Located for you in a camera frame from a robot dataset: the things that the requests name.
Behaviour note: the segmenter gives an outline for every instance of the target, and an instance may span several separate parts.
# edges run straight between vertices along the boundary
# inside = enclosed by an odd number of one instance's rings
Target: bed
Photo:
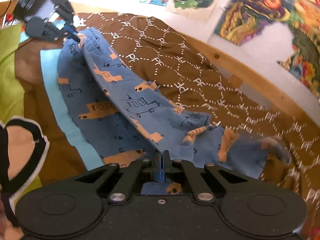
[[[248,133],[253,131],[265,134],[286,143],[292,153],[290,165],[285,166],[270,155],[259,179],[301,195],[308,206],[308,219],[301,235],[305,239],[316,237],[315,229],[320,227],[320,129],[288,95],[230,55],[178,33],[160,20],[118,14],[76,3],[72,6],[79,19],[84,20],[82,22],[85,26],[80,26],[79,30],[89,26],[97,28],[123,62],[142,79],[156,79],[161,93],[169,100],[193,112],[211,114],[212,109],[216,108],[212,113],[213,124]],[[141,21],[145,29],[143,34],[140,32],[143,37],[142,41],[139,41],[132,36],[132,30],[135,31]],[[118,39],[124,29],[123,25],[127,22],[130,25],[126,26],[126,36]],[[148,48],[138,51],[137,48],[142,46],[143,42],[143,46]],[[29,39],[21,43],[15,51],[14,74],[24,90],[24,117],[39,123],[43,134],[50,141],[46,161],[38,175],[40,185],[75,176],[91,167],[90,164],[86,165],[77,147],[70,143],[68,135],[61,130],[44,86],[39,51],[61,47],[61,41],[47,43]],[[180,57],[183,53],[186,60]],[[178,70],[180,67],[184,69],[184,66],[191,66],[192,70],[177,73],[171,67],[158,69],[155,65],[154,68],[148,68],[153,61],[163,62],[166,66],[178,61]],[[200,71],[199,75],[198,67],[201,64],[206,68]],[[188,81],[186,84],[183,84],[180,75]],[[256,98],[261,97],[268,101],[268,108],[252,101],[238,90],[242,84],[246,84],[248,90],[255,91]],[[187,90],[194,91],[194,96],[184,93]],[[220,96],[220,90],[223,90],[224,95]]]

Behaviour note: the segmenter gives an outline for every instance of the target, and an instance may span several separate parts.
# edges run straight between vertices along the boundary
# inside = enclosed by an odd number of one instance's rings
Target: blue garment
[[[88,28],[82,33],[86,35],[82,49],[67,40],[59,55],[59,78],[62,82],[68,80],[68,84],[60,84],[60,90],[72,119],[100,156],[115,155],[120,149],[143,148],[149,154],[154,149],[169,150],[172,159],[189,160],[196,167],[216,163],[259,177],[268,156],[268,150],[262,150],[260,143],[241,138],[228,151],[227,161],[220,162],[223,127],[210,125],[209,114],[177,111],[152,82],[142,80],[126,67],[96,29]],[[85,113],[91,115],[95,111],[88,109],[93,103],[112,104],[117,112],[83,118]],[[205,131],[194,141],[186,139],[196,129]]]

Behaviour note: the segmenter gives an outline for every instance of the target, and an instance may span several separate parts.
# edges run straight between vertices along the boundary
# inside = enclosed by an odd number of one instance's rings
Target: red object
[[[317,237],[316,240],[320,238],[320,228],[312,228],[310,236]]]
[[[320,5],[320,0],[315,0],[316,4]]]
[[[6,17],[6,22],[11,22],[13,20],[13,15],[12,14],[7,14],[7,17]]]

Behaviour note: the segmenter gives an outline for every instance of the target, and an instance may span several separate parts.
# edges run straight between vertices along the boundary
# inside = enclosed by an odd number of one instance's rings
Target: orange truck pattern
[[[102,119],[105,116],[118,113],[118,109],[111,101],[87,104],[89,113],[80,114],[79,119]]]
[[[183,141],[190,141],[190,142],[195,142],[196,136],[199,135],[200,133],[203,133],[204,131],[206,131],[207,128],[205,126],[196,128],[190,132],[188,132],[187,136],[183,139]]]
[[[122,80],[122,76],[112,76],[108,71],[100,71],[95,63],[93,63],[96,69],[93,70],[95,74],[101,75],[103,79],[107,82],[117,82],[119,80]]]
[[[157,88],[156,82],[153,81],[153,83],[151,85],[148,85],[147,82],[142,82],[140,85],[136,86],[134,89],[139,92],[139,91],[143,91],[145,89],[151,89],[152,91],[154,91]]]
[[[221,147],[218,152],[219,161],[227,161],[227,152],[229,151],[233,143],[238,139],[238,135],[233,130],[231,130],[230,128],[224,129],[224,133],[221,138]]]
[[[69,84],[69,79],[67,78],[60,78],[58,74],[58,84],[63,85],[63,84]]]
[[[179,194],[181,191],[182,191],[181,184],[176,182],[173,182],[172,184],[170,184],[166,189],[166,192],[170,195]]]
[[[109,48],[111,51],[111,54],[109,55],[111,57],[111,59],[116,59],[117,58],[117,54],[111,49]]]

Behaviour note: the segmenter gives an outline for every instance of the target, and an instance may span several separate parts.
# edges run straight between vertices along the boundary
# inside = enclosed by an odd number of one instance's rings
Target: bedding
[[[216,163],[259,177],[269,152],[261,146],[263,141],[249,141],[242,134],[227,146],[223,139],[232,134],[211,125],[210,114],[190,112],[167,100],[156,81],[132,72],[96,29],[85,29],[80,36],[79,46],[68,40],[60,52],[58,83],[73,121],[103,158],[141,147],[147,158],[153,158],[154,149],[169,150],[172,159],[188,160],[196,167]],[[222,160],[226,147],[228,157]],[[274,148],[289,164],[289,152],[278,144]]]
[[[319,228],[320,130],[316,124],[300,123],[249,100],[183,35],[154,17],[117,13],[79,17],[86,21],[79,30],[96,27],[134,73],[146,81],[156,80],[168,100],[190,112],[211,114],[213,125],[260,133],[285,143],[292,155],[290,165],[286,167],[269,154],[260,179],[291,189],[306,201],[309,216],[301,232],[304,238]]]
[[[210,124],[214,126],[228,127],[239,134],[275,136],[282,141],[291,152],[290,165],[286,167],[269,153],[259,177],[302,196],[309,213],[301,234],[305,239],[316,237],[320,226],[317,213],[320,173],[319,128],[314,123],[299,123],[295,118],[272,112],[249,100],[183,35],[160,20],[117,13],[79,14],[79,17],[84,25],[79,30],[87,27],[99,30],[126,66],[145,81],[156,80],[160,93],[177,106],[190,112],[210,114]],[[49,91],[46,92],[42,78],[39,51],[61,48],[61,42],[29,40],[15,53],[15,77],[25,91],[24,116],[36,120],[50,141],[39,173],[43,185],[86,170],[77,148],[58,125],[59,116],[53,114]],[[54,78],[59,91],[57,77]],[[194,155],[201,155],[201,152],[194,152]]]

